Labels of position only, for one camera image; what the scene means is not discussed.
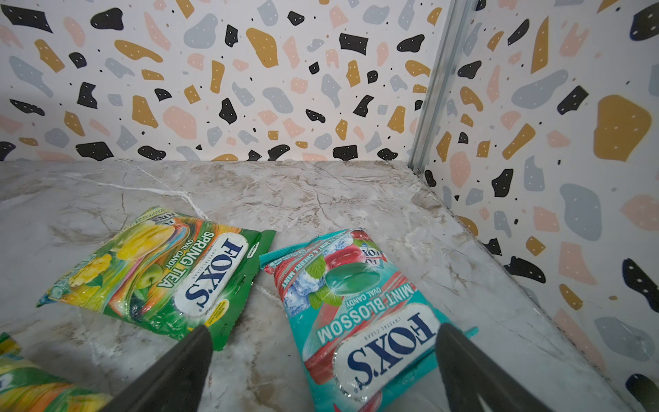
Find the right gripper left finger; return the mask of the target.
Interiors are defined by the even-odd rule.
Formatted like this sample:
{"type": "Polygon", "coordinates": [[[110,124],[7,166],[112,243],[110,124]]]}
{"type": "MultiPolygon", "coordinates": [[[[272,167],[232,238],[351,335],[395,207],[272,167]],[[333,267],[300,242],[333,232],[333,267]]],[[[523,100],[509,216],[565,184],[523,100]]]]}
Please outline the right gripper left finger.
{"type": "Polygon", "coordinates": [[[198,326],[102,409],[196,411],[212,355],[211,334],[198,326]]]}

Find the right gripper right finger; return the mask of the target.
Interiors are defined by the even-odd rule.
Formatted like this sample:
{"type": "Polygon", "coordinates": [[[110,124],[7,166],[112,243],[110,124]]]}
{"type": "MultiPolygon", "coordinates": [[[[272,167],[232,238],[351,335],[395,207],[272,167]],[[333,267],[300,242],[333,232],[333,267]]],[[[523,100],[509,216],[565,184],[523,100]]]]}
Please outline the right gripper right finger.
{"type": "Polygon", "coordinates": [[[451,411],[549,410],[452,324],[439,327],[435,353],[451,411]]]}

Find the teal mint blossom candy packet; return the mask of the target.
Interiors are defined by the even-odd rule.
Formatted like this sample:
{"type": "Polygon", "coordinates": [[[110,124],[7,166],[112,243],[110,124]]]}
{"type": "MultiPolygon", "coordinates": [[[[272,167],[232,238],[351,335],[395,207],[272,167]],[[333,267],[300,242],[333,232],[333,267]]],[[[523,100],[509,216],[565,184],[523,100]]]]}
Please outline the teal mint blossom candy packet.
{"type": "Polygon", "coordinates": [[[363,229],[259,261],[281,297],[315,410],[380,410],[438,368],[437,335],[451,320],[363,229]]]}

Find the green lemon candy packet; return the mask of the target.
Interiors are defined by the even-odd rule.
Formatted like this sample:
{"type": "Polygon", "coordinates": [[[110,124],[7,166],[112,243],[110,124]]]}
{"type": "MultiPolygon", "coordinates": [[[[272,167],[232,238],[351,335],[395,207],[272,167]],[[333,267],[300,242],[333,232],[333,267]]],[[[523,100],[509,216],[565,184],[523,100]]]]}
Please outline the green lemon candy packet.
{"type": "Polygon", "coordinates": [[[22,347],[1,334],[1,410],[99,411],[112,397],[49,374],[22,356],[22,347]]]}
{"type": "Polygon", "coordinates": [[[221,351],[275,237],[153,207],[61,276],[38,304],[85,308],[179,341],[204,326],[221,351]]]}

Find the right corner aluminium post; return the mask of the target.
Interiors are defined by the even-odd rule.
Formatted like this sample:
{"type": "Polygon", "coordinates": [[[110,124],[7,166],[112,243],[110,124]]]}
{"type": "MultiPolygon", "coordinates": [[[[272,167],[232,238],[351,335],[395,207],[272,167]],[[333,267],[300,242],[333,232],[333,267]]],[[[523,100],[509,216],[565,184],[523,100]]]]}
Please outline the right corner aluminium post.
{"type": "Polygon", "coordinates": [[[443,34],[438,53],[431,70],[427,94],[424,99],[415,143],[408,167],[416,174],[422,174],[430,156],[432,141],[437,134],[435,128],[444,105],[448,100],[451,77],[456,71],[456,59],[463,50],[469,30],[469,20],[475,13],[476,1],[451,1],[446,13],[443,34]]]}

